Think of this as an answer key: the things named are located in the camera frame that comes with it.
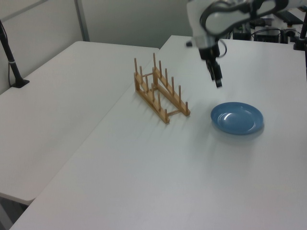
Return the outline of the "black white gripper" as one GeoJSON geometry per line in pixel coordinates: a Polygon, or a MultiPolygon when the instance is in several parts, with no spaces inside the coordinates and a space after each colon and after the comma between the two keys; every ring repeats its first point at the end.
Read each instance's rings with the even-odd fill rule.
{"type": "Polygon", "coordinates": [[[212,36],[195,36],[193,37],[194,45],[198,48],[201,59],[206,60],[207,69],[212,81],[215,81],[216,87],[222,87],[222,72],[216,58],[220,55],[218,40],[212,36]]]}

